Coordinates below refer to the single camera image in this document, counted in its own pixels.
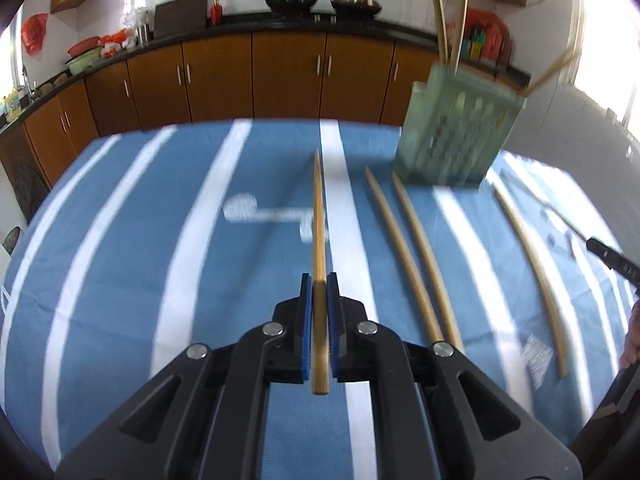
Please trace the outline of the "person's right hand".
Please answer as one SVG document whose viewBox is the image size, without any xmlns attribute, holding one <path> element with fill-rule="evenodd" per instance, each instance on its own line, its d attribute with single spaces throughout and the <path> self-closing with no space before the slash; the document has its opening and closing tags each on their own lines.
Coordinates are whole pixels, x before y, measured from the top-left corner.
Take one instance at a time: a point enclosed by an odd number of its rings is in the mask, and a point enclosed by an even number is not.
<svg viewBox="0 0 640 480">
<path fill-rule="evenodd" d="M 625 336 L 624 350 L 620 356 L 620 368 L 628 368 L 639 361 L 640 353 L 640 301 L 631 310 L 628 332 Z"/>
</svg>

